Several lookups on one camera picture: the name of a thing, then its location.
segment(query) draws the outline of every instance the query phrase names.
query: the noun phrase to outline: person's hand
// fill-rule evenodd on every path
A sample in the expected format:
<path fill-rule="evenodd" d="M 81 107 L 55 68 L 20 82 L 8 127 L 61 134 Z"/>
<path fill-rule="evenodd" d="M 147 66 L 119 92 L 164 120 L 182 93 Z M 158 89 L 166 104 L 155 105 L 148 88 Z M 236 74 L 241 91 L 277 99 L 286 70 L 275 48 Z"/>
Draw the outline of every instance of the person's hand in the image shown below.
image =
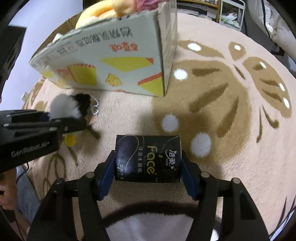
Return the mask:
<path fill-rule="evenodd" d="M 0 206 L 6 210 L 14 210 L 17 205 L 17 185 L 16 185 L 16 168 L 3 173 L 3 179 L 0 180 Z"/>

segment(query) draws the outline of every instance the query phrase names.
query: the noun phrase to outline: power outlet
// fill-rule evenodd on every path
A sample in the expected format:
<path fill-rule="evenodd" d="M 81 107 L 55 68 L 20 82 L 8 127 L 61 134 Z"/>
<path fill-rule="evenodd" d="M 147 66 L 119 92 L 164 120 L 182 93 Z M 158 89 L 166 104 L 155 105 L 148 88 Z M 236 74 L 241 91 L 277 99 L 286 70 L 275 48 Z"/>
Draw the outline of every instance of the power outlet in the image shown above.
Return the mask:
<path fill-rule="evenodd" d="M 29 99 L 29 94 L 27 92 L 24 92 L 22 95 L 22 101 L 26 102 Z"/>

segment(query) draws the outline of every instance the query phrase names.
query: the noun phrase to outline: open box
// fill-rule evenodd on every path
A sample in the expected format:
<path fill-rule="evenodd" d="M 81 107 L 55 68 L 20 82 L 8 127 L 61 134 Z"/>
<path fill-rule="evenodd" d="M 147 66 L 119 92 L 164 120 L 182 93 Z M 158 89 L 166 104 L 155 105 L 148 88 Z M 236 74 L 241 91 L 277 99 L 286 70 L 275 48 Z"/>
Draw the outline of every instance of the open box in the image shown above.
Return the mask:
<path fill-rule="evenodd" d="M 61 88 L 165 95 L 177 43 L 176 0 L 75 29 L 79 16 L 38 48 L 33 68 Z M 54 40 L 57 33 L 63 35 Z"/>

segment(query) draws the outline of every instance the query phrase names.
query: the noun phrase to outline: beige blanket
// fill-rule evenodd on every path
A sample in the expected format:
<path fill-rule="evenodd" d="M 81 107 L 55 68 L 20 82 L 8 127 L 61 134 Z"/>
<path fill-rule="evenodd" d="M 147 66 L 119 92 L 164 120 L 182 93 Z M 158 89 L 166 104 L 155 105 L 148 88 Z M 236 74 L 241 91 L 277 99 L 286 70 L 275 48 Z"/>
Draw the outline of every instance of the beige blanket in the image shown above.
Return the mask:
<path fill-rule="evenodd" d="M 216 178 L 242 180 L 272 239 L 285 226 L 296 194 L 296 80 L 252 39 L 178 14 L 166 97 L 64 90 L 41 79 L 25 108 L 48 111 L 56 95 L 79 92 L 100 101 L 99 121 L 74 147 L 62 143 L 57 153 L 30 163 L 40 199 L 57 177 L 77 179 L 105 161 L 117 134 L 179 134 L 182 149 L 202 170 Z M 221 207 L 219 200 L 212 240 L 217 239 Z M 111 240 L 185 240 L 196 203 L 182 182 L 114 181 L 99 208 Z M 79 222 L 77 233 L 81 238 Z"/>

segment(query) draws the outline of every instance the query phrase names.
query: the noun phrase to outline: black pom-pom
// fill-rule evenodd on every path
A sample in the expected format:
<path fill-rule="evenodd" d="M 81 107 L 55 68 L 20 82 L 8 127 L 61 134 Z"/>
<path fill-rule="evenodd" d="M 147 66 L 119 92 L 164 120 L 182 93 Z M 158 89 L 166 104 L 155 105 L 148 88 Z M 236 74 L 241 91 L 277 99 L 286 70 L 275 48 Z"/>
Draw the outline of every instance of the black pom-pom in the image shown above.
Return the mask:
<path fill-rule="evenodd" d="M 73 99 L 78 102 L 79 111 L 81 115 L 86 117 L 87 110 L 91 104 L 91 97 L 88 94 L 77 94 L 73 96 Z"/>

